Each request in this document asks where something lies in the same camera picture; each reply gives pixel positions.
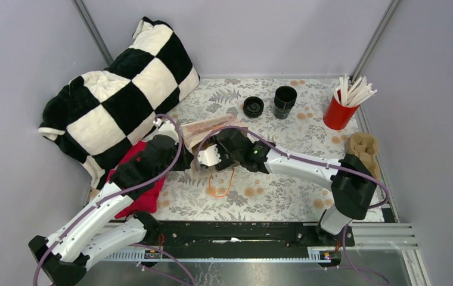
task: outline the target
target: red cup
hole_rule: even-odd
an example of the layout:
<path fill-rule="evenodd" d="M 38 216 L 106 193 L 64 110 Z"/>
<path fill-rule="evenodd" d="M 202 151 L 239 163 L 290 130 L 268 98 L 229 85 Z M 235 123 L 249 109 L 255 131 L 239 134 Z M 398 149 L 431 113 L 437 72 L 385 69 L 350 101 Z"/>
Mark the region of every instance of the red cup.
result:
<path fill-rule="evenodd" d="M 340 99 L 340 91 L 337 91 L 337 94 Z M 335 97 L 332 97 L 327 112 L 325 112 L 325 116 L 323 116 L 323 121 L 330 129 L 344 129 L 351 117 L 353 117 L 353 114 L 355 114 L 358 107 L 360 107 L 360 105 L 355 107 L 342 106 L 339 102 L 337 102 Z"/>

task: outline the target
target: red cloth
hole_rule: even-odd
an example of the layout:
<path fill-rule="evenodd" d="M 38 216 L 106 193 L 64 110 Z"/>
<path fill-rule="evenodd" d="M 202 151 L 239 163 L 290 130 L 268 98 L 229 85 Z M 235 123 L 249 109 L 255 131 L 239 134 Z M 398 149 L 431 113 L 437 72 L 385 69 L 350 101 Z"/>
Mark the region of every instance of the red cloth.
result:
<path fill-rule="evenodd" d="M 144 150 L 146 148 L 146 143 L 139 141 L 135 146 L 130 148 L 125 156 L 121 159 L 119 164 L 123 164 L 128 162 L 135 154 Z M 109 171 L 109 175 L 107 177 L 107 181 L 111 178 L 113 173 L 116 170 Z M 158 200 L 158 196 L 160 195 L 160 191 L 163 188 L 163 183 L 165 182 L 165 177 L 159 179 L 155 184 L 154 188 L 150 189 L 149 191 L 143 193 L 137 200 L 135 200 L 130 206 L 127 206 L 124 210 L 119 212 L 115 218 L 118 219 L 120 217 L 125 217 L 136 210 L 145 210 L 149 213 L 156 212 L 156 201 Z"/>

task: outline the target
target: white wall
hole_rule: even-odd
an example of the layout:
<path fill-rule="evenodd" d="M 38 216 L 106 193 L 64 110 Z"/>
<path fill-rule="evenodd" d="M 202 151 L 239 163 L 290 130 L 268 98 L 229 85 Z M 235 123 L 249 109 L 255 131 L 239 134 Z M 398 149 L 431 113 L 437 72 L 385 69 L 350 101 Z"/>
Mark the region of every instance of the white wall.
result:
<path fill-rule="evenodd" d="M 169 23 L 202 76 L 351 73 L 389 0 L 84 0 L 114 57 L 143 16 Z"/>
<path fill-rule="evenodd" d="M 453 1 L 404 1 L 368 62 L 367 116 L 433 286 L 453 285 Z"/>
<path fill-rule="evenodd" d="M 27 243 L 80 210 L 89 176 L 37 127 L 63 85 L 102 67 L 71 1 L 0 0 L 0 286 L 31 285 Z"/>

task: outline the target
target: floral tablecloth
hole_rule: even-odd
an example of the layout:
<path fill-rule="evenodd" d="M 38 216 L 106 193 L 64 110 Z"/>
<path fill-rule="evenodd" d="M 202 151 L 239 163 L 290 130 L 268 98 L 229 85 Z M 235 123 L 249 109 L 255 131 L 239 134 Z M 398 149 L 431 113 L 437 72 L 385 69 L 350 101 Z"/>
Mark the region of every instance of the floral tablecloth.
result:
<path fill-rule="evenodd" d="M 277 145 L 318 157 L 341 158 L 345 142 L 358 131 L 352 119 L 343 130 L 331 130 L 323 123 L 323 112 L 330 102 L 336 79 L 202 79 L 169 115 L 178 122 L 192 123 L 223 114 L 235 114 L 249 129 Z M 272 114 L 274 91 L 283 85 L 298 92 L 289 117 Z M 248 118 L 242 112 L 247 97 L 263 99 L 261 116 Z M 231 172 L 209 178 L 191 179 L 188 172 L 170 172 L 158 199 L 156 219 L 172 220 L 264 220 L 318 221 L 333 204 L 330 191 L 308 181 L 283 175 L 250 173 L 236 167 L 229 194 Z M 380 209 L 370 210 L 367 222 L 382 222 Z"/>

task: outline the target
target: checkered pillow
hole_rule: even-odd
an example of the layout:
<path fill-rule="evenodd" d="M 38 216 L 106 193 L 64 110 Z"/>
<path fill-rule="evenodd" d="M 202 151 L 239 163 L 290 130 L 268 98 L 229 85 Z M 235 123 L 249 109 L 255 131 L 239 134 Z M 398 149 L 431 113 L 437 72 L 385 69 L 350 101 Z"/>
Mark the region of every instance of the checkered pillow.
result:
<path fill-rule="evenodd" d="M 181 41 L 162 21 L 144 17 L 134 44 L 103 71 L 85 73 L 49 101 L 39 133 L 80 161 L 100 189 L 108 171 L 197 87 L 199 76 Z"/>

